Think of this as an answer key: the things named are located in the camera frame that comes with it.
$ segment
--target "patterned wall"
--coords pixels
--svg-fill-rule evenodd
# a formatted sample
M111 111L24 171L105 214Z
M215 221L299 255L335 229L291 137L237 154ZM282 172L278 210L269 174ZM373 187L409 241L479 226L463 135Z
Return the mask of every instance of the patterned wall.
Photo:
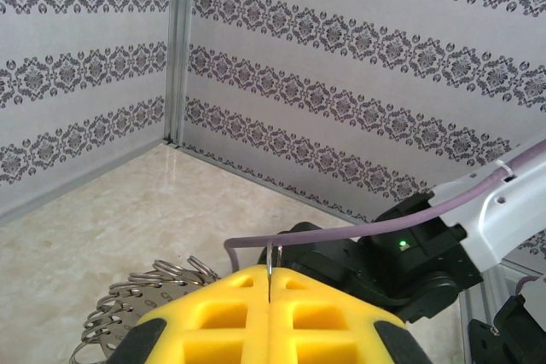
M373 220L543 130L545 9L194 0L184 146Z
M169 0L0 0L0 215L162 137Z

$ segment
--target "gray and white wallpaper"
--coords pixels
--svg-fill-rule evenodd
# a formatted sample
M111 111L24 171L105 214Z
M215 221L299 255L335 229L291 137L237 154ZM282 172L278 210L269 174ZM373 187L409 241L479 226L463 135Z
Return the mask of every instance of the gray and white wallpaper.
M545 11L546 0L194 0L183 145L373 220L543 131ZM530 249L546 256L543 235L519 251Z
M163 135L169 0L0 0L0 216Z

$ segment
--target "wall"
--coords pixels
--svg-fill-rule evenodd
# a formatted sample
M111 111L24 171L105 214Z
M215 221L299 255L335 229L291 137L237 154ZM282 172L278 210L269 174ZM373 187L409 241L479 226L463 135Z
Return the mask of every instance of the wall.
M163 134L169 0L0 0L0 215Z
M363 220L546 124L546 0L194 0L184 146Z

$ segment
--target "marble floor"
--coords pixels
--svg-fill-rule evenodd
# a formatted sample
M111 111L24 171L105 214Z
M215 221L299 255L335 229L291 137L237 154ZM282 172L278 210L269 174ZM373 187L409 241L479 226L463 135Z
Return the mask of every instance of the marble floor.
M158 146L0 228L0 362L67 363L87 314L130 272L193 254L225 275L225 239L301 221L346 225ZM258 252L240 251L241 266L254 264ZM409 328L434 363L463 363L458 303Z

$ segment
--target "metal corner post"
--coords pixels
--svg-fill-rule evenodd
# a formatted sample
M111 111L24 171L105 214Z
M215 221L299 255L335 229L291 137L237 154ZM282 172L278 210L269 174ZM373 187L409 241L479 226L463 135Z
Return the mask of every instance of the metal corner post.
M168 142L182 144L192 0L171 0L167 42L165 130Z

